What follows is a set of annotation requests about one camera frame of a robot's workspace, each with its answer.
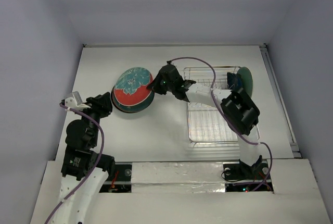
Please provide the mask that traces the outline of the dark blue leaf dish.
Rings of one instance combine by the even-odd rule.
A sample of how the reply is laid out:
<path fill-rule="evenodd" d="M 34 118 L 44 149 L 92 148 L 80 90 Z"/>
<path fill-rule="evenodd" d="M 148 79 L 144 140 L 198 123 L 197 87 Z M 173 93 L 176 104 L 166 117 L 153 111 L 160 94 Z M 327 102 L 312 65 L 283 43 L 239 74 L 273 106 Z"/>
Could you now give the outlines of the dark blue leaf dish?
<path fill-rule="evenodd" d="M 238 73 L 227 73 L 227 87 L 229 90 L 238 90 L 243 87 L 241 75 Z"/>

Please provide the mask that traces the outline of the mint green flower plate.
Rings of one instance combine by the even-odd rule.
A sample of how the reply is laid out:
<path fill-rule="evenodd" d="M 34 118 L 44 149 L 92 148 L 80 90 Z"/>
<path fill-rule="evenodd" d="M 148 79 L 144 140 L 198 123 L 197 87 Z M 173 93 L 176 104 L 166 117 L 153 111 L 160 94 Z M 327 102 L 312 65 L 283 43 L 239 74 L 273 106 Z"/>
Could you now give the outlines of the mint green flower plate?
<path fill-rule="evenodd" d="M 252 97 L 253 93 L 253 78 L 251 71 L 247 67 L 241 67 L 236 73 L 237 87 L 243 88 L 249 97 Z"/>

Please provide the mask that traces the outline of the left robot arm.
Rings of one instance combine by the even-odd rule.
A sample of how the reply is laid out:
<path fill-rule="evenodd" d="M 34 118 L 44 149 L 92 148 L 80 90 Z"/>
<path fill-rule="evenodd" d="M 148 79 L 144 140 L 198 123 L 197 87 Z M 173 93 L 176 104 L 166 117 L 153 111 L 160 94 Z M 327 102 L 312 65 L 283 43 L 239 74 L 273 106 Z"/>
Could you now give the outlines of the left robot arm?
<path fill-rule="evenodd" d="M 112 113 L 110 99 L 106 92 L 82 101 L 75 91 L 60 102 L 81 119 L 67 125 L 58 204 L 46 223 L 85 223 L 103 183 L 114 176 L 114 157 L 93 150 L 105 138 L 100 120 Z"/>

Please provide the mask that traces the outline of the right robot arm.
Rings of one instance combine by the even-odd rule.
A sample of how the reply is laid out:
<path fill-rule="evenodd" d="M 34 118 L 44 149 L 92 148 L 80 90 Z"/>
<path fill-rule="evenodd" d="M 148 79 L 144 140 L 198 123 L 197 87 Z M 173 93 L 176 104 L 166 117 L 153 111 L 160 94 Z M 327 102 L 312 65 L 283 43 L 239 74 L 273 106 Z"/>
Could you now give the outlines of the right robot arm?
<path fill-rule="evenodd" d="M 194 80 L 183 79 L 173 64 L 167 64 L 147 88 L 160 95 L 170 92 L 178 100 L 216 108 L 237 134 L 240 159 L 236 179 L 251 180 L 262 163 L 257 132 L 260 111 L 251 98 L 252 74 L 247 67 L 241 67 L 236 73 L 227 73 L 227 82 L 228 89 L 224 90 L 212 85 L 204 86 Z"/>

